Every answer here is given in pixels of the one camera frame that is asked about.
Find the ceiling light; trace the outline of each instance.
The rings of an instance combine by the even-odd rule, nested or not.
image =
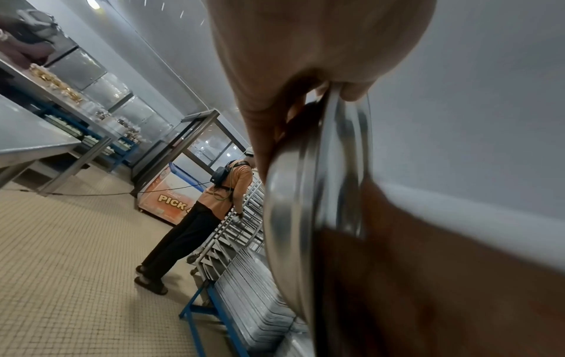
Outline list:
[[[100,5],[98,5],[98,3],[96,2],[96,0],[87,0],[88,5],[90,5],[91,8],[95,9],[95,10],[99,10],[100,9]]]

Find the beige floor tile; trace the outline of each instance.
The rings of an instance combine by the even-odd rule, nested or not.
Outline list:
[[[59,192],[131,188],[92,167]],[[0,191],[0,355],[196,356],[177,318],[197,289],[190,266],[179,261],[165,276],[166,296],[133,283],[135,266],[169,229],[139,213],[130,195]],[[221,327],[202,321],[208,355],[231,356]]]

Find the black pants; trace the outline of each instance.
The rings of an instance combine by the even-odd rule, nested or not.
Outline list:
[[[177,260],[194,252],[212,234],[221,220],[210,208],[196,202],[185,218],[159,242],[141,263],[148,279],[161,279]]]

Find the orange shirt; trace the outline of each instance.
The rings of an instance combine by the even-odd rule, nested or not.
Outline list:
[[[244,160],[236,160],[230,166]],[[241,165],[232,169],[222,186],[234,188],[235,210],[242,208],[243,196],[253,181],[253,172],[248,165]],[[198,198],[198,202],[210,208],[214,215],[224,219],[231,209],[230,193],[223,188],[208,187]]]

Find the ice cream freezer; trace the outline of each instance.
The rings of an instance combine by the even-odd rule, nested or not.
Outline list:
[[[204,189],[201,182],[170,162],[137,194],[138,208],[179,224]]]

